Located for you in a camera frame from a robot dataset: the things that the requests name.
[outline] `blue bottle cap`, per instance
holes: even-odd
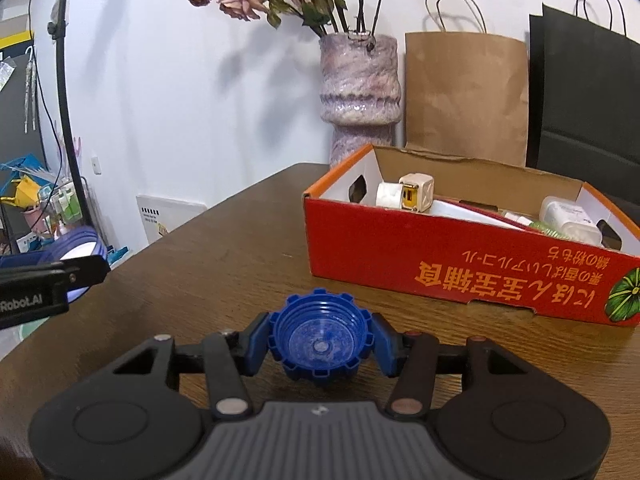
[[[373,346],[371,314],[350,294],[316,288],[306,296],[289,296],[270,318],[269,348],[292,379],[323,383],[352,376]]]

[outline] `yellow label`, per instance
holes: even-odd
[[[418,205],[418,186],[402,184],[402,207],[414,209]]]

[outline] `paper bag handle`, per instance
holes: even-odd
[[[440,12],[440,1],[441,0],[437,0],[436,1],[436,10],[438,12],[438,18],[440,19],[439,22],[438,22],[438,20],[436,20],[436,18],[434,18],[433,13],[431,12],[431,9],[429,8],[429,0],[424,0],[424,6],[427,8],[427,12],[429,13],[429,16],[431,17],[431,19],[435,22],[436,25],[438,25],[438,28],[441,31],[446,32],[447,28],[444,25],[444,20],[442,19],[442,13]],[[469,10],[471,10],[471,13],[473,14],[474,18],[478,22],[478,25],[479,25],[480,29],[486,34],[487,33],[486,23],[484,22],[484,16],[482,15],[482,10],[480,10],[480,7],[478,6],[478,4],[476,4],[476,2],[474,0],[463,0],[463,1],[466,3],[466,6],[469,8]],[[478,11],[478,14],[480,15],[479,18],[478,18],[478,14],[476,14],[476,11],[471,6],[471,4],[469,4],[469,2],[474,4],[474,6],[476,7],[476,10]]]
[[[575,15],[578,15],[578,3],[580,0],[575,0]],[[609,30],[613,30],[613,10],[611,9],[611,3],[609,3],[609,0],[607,1],[607,5],[609,6]],[[625,17],[625,9],[622,7],[622,2],[620,2],[620,0],[618,1],[618,6],[620,6],[620,14],[622,14],[622,27],[623,30],[625,32],[625,36],[626,36],[626,17]],[[582,9],[584,10],[584,17],[587,19],[587,21],[591,21],[589,19],[589,15],[587,13],[587,0],[582,0]]]

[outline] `green item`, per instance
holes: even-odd
[[[78,216],[80,214],[80,203],[78,202],[78,196],[76,195],[76,192],[69,190],[67,198],[69,200],[71,215]]]
[[[20,325],[20,331],[18,332],[20,335],[20,341],[24,341],[25,339],[27,339],[28,336],[33,334],[35,330],[40,325],[42,325],[47,319],[49,318],[46,317],[44,319],[37,319],[36,321],[31,321],[31,322]]]
[[[551,236],[552,238],[558,238],[559,240],[571,240],[571,238],[569,238],[567,235],[556,231],[549,224],[541,222],[540,220],[533,221],[531,224],[529,224],[529,227],[535,229],[536,231],[540,231],[547,236]]]
[[[73,216],[71,213],[71,207],[69,205],[69,200],[66,197],[66,193],[63,189],[58,192],[58,201],[60,202],[60,207],[62,208],[62,219],[65,222],[68,222]]]
[[[614,285],[604,311],[614,323],[631,319],[640,312],[640,267]]]

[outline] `vase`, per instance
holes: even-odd
[[[367,143],[389,146],[401,116],[398,41],[370,34],[320,39],[321,118],[334,125],[334,167]]]

